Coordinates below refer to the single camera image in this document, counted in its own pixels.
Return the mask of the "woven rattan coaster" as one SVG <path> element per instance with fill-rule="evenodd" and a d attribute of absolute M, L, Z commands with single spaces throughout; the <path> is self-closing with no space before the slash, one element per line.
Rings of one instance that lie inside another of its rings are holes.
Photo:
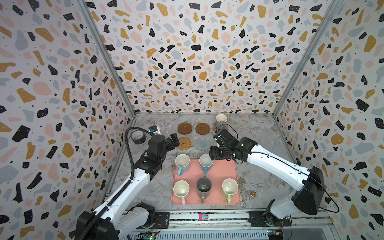
<path fill-rule="evenodd" d="M 192 146 L 192 141 L 187 137 L 179 138 L 179 143 L 178 149 L 181 151 L 186 151 Z"/>

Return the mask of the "brown wooden coaster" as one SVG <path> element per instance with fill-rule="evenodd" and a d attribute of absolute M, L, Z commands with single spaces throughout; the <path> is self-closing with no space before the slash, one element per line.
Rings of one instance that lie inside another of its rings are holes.
<path fill-rule="evenodd" d="M 196 133 L 199 135 L 207 135 L 210 132 L 210 126 L 206 123 L 199 123 L 196 125 Z"/>
<path fill-rule="evenodd" d="M 181 123 L 178 125 L 178 132 L 182 135 L 188 135 L 193 130 L 193 127 L 190 123 Z"/>

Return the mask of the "light blue mug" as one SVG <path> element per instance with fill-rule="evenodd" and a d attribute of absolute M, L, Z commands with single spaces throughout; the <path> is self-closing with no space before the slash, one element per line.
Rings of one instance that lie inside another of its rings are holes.
<path fill-rule="evenodd" d="M 214 161 L 211 160 L 211 157 L 208 154 L 203 154 L 199 158 L 199 164 L 200 164 L 200 167 L 204 173 L 204 177 L 206 177 L 208 171 L 212 168 Z"/>

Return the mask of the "white mug grey handle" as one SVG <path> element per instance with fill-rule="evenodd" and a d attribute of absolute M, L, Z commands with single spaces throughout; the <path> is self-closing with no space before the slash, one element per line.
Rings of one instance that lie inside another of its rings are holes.
<path fill-rule="evenodd" d="M 226 115 L 224 114 L 216 115 L 217 130 L 227 129 L 228 128 L 227 121 L 228 121 L 228 117 Z"/>

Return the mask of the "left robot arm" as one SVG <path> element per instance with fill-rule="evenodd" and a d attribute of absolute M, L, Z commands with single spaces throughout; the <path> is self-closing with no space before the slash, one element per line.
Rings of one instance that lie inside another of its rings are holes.
<path fill-rule="evenodd" d="M 137 194 L 163 168 L 169 151 L 180 145 L 177 134 L 169 138 L 153 135 L 148 150 L 135 164 L 123 184 L 93 212 L 83 212 L 76 223 L 76 240 L 122 240 L 144 225 L 151 226 L 155 208 L 138 204 L 131 211 L 127 207 Z"/>

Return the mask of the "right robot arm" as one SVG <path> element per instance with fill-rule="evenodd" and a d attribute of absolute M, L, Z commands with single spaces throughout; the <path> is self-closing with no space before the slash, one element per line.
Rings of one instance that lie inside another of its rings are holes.
<path fill-rule="evenodd" d="M 287 196 L 270 201 L 258 224 L 277 226 L 287 216 L 305 213 L 315 216 L 325 193 L 323 172 L 291 163 L 266 150 L 256 141 L 243 137 L 237 140 L 227 129 L 215 133 L 216 147 L 210 147 L 209 156 L 216 160 L 239 160 L 258 166 L 289 184 L 293 191 Z"/>

